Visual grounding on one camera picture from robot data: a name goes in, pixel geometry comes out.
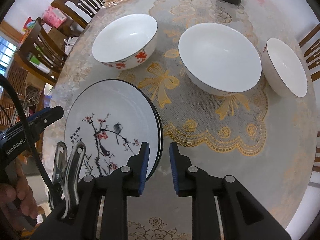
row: white plate with black rim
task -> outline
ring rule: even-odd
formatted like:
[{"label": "white plate with black rim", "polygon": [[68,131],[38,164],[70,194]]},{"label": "white plate with black rim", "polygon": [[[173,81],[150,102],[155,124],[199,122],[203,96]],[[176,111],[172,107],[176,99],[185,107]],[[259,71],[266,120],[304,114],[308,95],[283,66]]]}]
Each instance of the white plate with black rim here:
[{"label": "white plate with black rim", "polygon": [[155,171],[163,148],[160,117],[150,99],[122,80],[108,79],[84,90],[73,103],[65,129],[69,152],[77,141],[86,145],[79,179],[107,176],[149,143],[147,180]]}]

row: bowl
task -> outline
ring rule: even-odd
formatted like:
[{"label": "bowl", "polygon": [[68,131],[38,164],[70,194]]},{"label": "bowl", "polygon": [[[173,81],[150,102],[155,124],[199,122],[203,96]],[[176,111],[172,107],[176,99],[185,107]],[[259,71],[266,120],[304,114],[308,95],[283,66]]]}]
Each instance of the bowl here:
[{"label": "bowl", "polygon": [[308,90],[306,73],[293,50],[283,41],[271,38],[262,54],[263,73],[281,97],[304,97]]},{"label": "bowl", "polygon": [[253,88],[260,79],[257,50],[228,26],[194,25],[181,35],[178,48],[189,78],[210,94],[231,96]]},{"label": "bowl", "polygon": [[96,37],[92,55],[109,67],[130,69],[145,62],[156,48],[158,25],[147,14],[131,14],[106,26]]}]

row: table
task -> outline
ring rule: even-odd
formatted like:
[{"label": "table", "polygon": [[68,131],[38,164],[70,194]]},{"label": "table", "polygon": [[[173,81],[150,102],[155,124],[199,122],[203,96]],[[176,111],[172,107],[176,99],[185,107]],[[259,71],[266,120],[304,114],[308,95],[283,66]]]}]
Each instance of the table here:
[{"label": "table", "polygon": [[[154,54],[141,66],[122,72],[97,62],[92,57],[95,37],[107,24],[132,13],[150,14],[157,20]],[[184,73],[177,48],[185,29],[208,21],[240,31],[260,55],[269,38],[281,39],[308,73],[290,24],[271,0],[243,0],[240,6],[221,0],[131,0],[95,15],[53,90],[51,107],[60,105],[65,114],[44,132],[43,163],[49,175],[55,145],[64,140],[68,111],[85,88],[120,78],[153,100],[166,135],[164,150],[143,195],[128,199],[130,239],[191,239],[191,198],[178,198],[172,184],[172,140],[189,146],[180,146],[180,153],[210,175],[234,175],[284,228],[307,188],[316,149],[316,100],[310,75],[304,98],[279,97],[263,75],[255,88],[236,97],[219,98],[199,90]],[[150,91],[146,81],[151,79],[164,85],[164,94]]]}]

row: bird painting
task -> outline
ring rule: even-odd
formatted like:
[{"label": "bird painting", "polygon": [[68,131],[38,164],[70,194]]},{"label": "bird painting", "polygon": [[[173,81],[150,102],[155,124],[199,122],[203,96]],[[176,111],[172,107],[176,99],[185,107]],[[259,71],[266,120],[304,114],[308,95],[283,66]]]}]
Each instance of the bird painting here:
[{"label": "bird painting", "polygon": [[118,134],[121,133],[121,130],[122,130],[122,125],[120,123],[116,123],[114,126],[113,126],[113,131],[116,133],[116,139],[117,139],[117,143],[119,144],[119,141],[118,141]]}]

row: metal clamp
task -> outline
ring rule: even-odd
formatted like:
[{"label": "metal clamp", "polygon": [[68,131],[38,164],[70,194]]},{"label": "metal clamp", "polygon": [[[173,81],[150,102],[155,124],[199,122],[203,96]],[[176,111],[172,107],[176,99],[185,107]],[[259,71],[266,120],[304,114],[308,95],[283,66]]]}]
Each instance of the metal clamp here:
[{"label": "metal clamp", "polygon": [[[69,217],[72,211],[79,204],[78,195],[78,180],[81,165],[86,152],[86,147],[83,142],[77,142],[73,147],[69,160],[67,162],[68,149],[64,142],[58,142],[54,156],[54,167],[52,175],[52,184],[60,184],[61,188],[58,189],[60,196],[62,193],[65,196],[66,209],[61,217]],[[48,195],[50,208],[55,208],[52,196],[49,192]]]}]

